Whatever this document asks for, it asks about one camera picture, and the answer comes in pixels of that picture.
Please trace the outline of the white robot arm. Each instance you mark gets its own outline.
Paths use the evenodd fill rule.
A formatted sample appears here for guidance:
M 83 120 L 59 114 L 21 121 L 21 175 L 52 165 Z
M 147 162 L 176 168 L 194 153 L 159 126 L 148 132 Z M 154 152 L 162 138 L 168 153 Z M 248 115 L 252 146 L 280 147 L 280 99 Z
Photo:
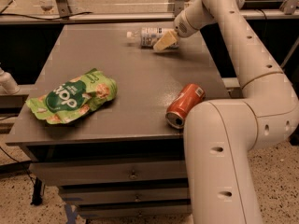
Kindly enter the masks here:
M 184 152 L 194 224 L 263 224 L 248 152 L 284 141 L 298 126 L 297 95 L 241 15 L 243 4 L 196 0 L 154 46 L 161 51 L 217 23 L 243 94 L 202 102 L 186 118 Z

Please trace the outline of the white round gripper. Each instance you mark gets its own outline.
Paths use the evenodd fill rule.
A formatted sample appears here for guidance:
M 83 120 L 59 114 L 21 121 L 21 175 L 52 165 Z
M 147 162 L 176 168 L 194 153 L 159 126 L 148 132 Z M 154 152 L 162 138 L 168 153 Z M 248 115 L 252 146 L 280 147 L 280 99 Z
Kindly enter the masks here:
M 215 22 L 213 16 L 207 11 L 202 0 L 195 0 L 182 10 L 174 20 L 174 30 L 167 31 L 153 46 L 155 51 L 175 48 L 179 37 L 190 37 L 203 27 Z

